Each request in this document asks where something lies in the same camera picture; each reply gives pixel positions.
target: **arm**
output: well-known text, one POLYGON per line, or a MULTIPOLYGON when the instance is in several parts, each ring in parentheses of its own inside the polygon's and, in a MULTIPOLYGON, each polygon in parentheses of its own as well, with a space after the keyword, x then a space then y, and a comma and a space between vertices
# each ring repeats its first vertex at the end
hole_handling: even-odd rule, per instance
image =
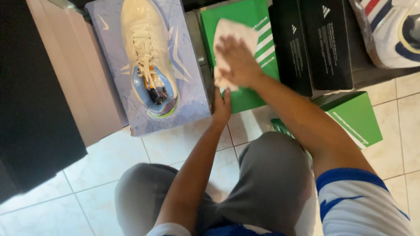
POLYGON ((343 128, 318 106, 266 76, 243 42, 222 39, 217 50, 230 65, 222 75, 232 83, 254 89, 279 115, 290 132, 313 157, 315 178, 328 170, 358 168, 375 173, 343 128))
POLYGON ((225 92, 223 101, 219 90, 216 89, 214 106, 212 123, 173 180, 155 227, 163 223, 177 223, 190 233, 194 232, 198 206, 207 187, 216 148, 231 116, 230 91, 225 92))

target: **light blue shoe box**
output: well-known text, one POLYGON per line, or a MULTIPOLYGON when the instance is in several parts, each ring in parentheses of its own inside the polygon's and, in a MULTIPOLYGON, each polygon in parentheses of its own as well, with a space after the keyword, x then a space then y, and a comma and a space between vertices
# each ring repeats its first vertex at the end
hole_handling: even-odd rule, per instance
POLYGON ((210 102, 203 86, 181 1, 153 2, 165 18, 168 31, 172 33, 169 54, 180 92, 176 111, 163 119, 152 118, 131 87, 128 58, 121 36, 123 0, 96 0, 85 6, 114 77, 133 136, 143 136, 211 116, 210 102))

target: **tile floor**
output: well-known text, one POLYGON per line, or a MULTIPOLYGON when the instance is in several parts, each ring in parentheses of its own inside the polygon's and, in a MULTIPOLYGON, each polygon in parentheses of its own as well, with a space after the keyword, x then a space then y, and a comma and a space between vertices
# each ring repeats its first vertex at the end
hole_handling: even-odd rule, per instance
MULTIPOLYGON (((420 234, 420 73, 365 90, 384 140, 363 153, 420 234)), ((210 176, 208 191, 216 201, 238 180, 237 155, 273 129, 274 117, 267 106, 232 115, 210 176)), ((208 118, 143 138, 130 137, 126 127, 104 138, 55 178, 0 205, 0 236, 121 236, 114 188, 124 171, 141 162, 180 168, 209 123, 208 118)), ((322 235, 320 219, 314 235, 322 235)))

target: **gray pants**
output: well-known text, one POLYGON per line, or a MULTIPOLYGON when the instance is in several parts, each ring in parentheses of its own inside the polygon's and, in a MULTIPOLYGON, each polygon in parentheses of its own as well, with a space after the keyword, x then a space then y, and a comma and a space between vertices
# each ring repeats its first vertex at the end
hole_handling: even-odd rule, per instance
MULTIPOLYGON (((315 191, 308 156, 299 143, 268 132, 239 156, 239 181, 215 203, 208 194, 197 217, 197 234, 234 223, 293 235, 312 235, 315 191)), ((159 164, 137 164, 115 189, 118 222, 126 236, 144 236, 154 226, 166 193, 178 171, 159 164)))

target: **hand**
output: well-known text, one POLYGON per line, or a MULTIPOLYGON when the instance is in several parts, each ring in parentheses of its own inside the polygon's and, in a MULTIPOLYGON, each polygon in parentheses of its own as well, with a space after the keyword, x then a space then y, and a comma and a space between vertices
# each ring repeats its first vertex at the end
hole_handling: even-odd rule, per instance
POLYGON ((232 36, 220 40, 223 45, 217 45, 216 50, 231 67, 231 71, 221 70, 222 76, 238 86, 251 87, 264 75, 260 65, 242 40, 238 42, 232 36))
POLYGON ((231 91, 225 90, 224 100, 218 88, 214 91, 213 124, 225 128, 231 117, 231 91))

